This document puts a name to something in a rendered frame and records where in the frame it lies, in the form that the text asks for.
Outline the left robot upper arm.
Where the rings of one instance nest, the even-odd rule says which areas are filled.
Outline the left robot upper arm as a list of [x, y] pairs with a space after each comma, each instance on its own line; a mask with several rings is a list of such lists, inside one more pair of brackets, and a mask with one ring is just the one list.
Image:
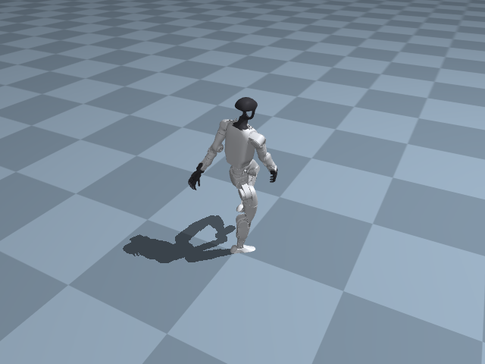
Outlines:
[[215, 139], [214, 139], [214, 142], [212, 144], [212, 149], [215, 151], [215, 152], [222, 152], [223, 149], [224, 149], [224, 146], [221, 144], [225, 137], [226, 137], [226, 129], [227, 129], [227, 125], [229, 122], [231, 122], [232, 120], [230, 119], [226, 119], [226, 120], [222, 120], [220, 122], [220, 127], [218, 129], [218, 132], [215, 136]]

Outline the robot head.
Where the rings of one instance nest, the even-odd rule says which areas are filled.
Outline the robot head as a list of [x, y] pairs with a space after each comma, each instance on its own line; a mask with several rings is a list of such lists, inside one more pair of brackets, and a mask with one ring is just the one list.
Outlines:
[[[239, 99], [235, 104], [235, 108], [242, 111], [243, 114], [239, 117], [239, 120], [237, 122], [233, 123], [233, 126], [242, 131], [249, 129], [250, 126], [247, 127], [248, 120], [254, 117], [257, 106], [257, 102], [249, 97], [243, 97]], [[247, 111], [252, 111], [251, 117], [246, 114]]]

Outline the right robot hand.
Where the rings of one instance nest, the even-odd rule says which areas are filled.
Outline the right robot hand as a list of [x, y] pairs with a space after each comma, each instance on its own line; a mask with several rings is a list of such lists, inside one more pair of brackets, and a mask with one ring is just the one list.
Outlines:
[[275, 172], [275, 171], [271, 170], [271, 171], [270, 171], [270, 173], [273, 175], [273, 176], [270, 176], [270, 177], [272, 177], [272, 179], [270, 179], [270, 180], [272, 180], [272, 181], [270, 181], [270, 182], [271, 182], [271, 183], [273, 183], [273, 182], [275, 182], [275, 180], [276, 180], [276, 177], [277, 177], [277, 171]]

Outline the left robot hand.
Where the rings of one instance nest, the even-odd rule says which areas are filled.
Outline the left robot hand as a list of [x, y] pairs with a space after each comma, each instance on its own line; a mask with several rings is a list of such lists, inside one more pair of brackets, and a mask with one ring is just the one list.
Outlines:
[[204, 173], [204, 171], [201, 170], [202, 166], [203, 166], [203, 164], [199, 163], [198, 167], [196, 168], [197, 171], [192, 173], [191, 178], [188, 181], [190, 187], [192, 187], [193, 190], [196, 190], [196, 182], [197, 181], [198, 181], [198, 185], [200, 187], [201, 173]]

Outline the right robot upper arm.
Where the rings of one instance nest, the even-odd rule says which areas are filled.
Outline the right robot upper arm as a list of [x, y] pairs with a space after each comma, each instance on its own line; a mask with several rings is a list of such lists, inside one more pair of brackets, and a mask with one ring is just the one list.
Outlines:
[[258, 153], [258, 158], [260, 159], [261, 162], [266, 162], [266, 156], [269, 154], [266, 149], [266, 139], [265, 137], [256, 132], [252, 132], [249, 136], [249, 139], [251, 141], [251, 144], [256, 148], [256, 151]]

